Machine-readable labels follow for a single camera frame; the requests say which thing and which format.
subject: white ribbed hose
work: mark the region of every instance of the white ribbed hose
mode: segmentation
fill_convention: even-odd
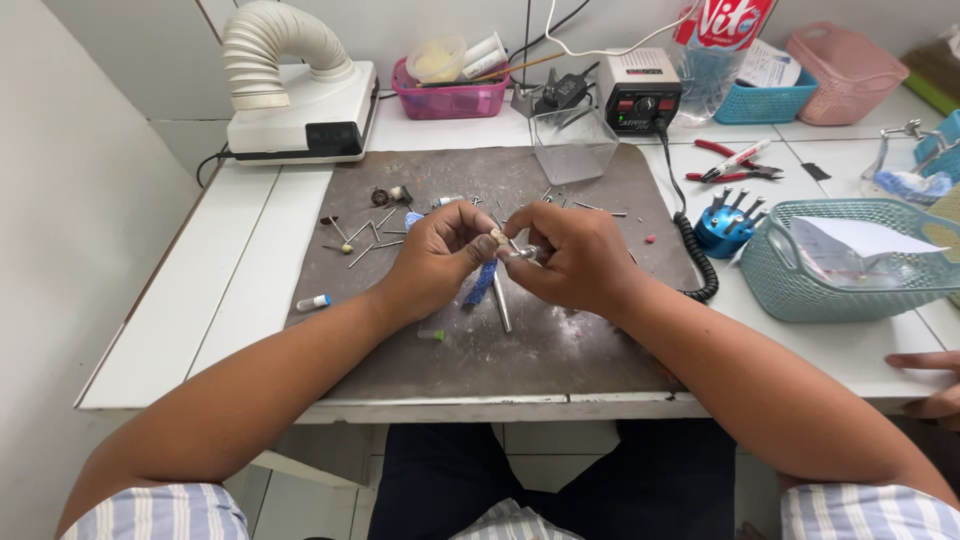
[[[315,79],[329,80],[353,64],[340,39],[320,19],[287,4],[258,0],[227,21],[223,58],[236,110],[290,105],[280,82],[281,54],[303,58]]]

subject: wire cutter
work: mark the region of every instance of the wire cutter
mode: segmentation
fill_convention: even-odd
[[[716,152],[717,154],[723,156],[724,158],[729,158],[730,156],[736,154],[736,152],[734,152],[733,150],[731,150],[730,148],[727,148],[722,144],[711,142],[709,140],[703,140],[701,138],[698,138],[697,140],[693,141],[693,144],[701,148],[706,148],[707,150],[712,150],[713,152]],[[748,178],[762,178],[765,180],[779,180],[783,178],[782,176],[777,176],[777,173],[783,172],[783,169],[778,169],[777,167],[768,167],[766,165],[758,165],[750,160],[744,160],[740,164],[750,169],[750,172],[728,173],[725,175],[721,175],[713,179],[713,182],[711,182],[711,184],[733,182],[736,180],[745,180]],[[695,180],[697,182],[700,181],[700,177],[702,176],[704,175],[701,173],[686,173],[686,178],[688,180]]]

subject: pink plastic basket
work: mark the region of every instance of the pink plastic basket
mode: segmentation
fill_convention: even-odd
[[[504,62],[493,71],[506,69]],[[437,120],[440,118],[480,118],[496,116],[503,107],[503,94],[510,77],[503,82],[483,86],[445,86],[440,88],[417,88],[417,80],[407,73],[407,59],[394,64],[390,86],[403,105],[403,111],[413,120]]]
[[[795,32],[786,50],[820,84],[797,114],[815,126],[859,121],[910,74],[866,36],[826,21]]]

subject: hand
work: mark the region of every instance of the hand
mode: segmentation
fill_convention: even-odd
[[[467,276],[493,258],[494,227],[487,214],[463,201],[430,212],[410,228],[374,294],[404,324],[419,321],[453,300]]]
[[[949,369],[960,376],[960,351],[921,353],[916,355],[888,355],[887,363],[909,369]],[[925,400],[907,404],[904,409],[914,418],[936,418],[948,430],[960,431],[960,384],[933,394]]]
[[[627,253],[613,217],[602,210],[559,209],[536,201],[510,216],[503,233],[510,238],[530,229],[530,243],[540,246],[542,266],[522,258],[497,255],[510,279],[545,302],[591,311],[615,323],[648,278]]]

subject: water bottle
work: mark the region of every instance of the water bottle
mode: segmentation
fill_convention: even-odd
[[[771,0],[703,0],[698,12],[677,27],[667,51],[684,86],[675,124],[703,126],[720,109],[770,4]],[[680,17],[691,9],[684,9]]]

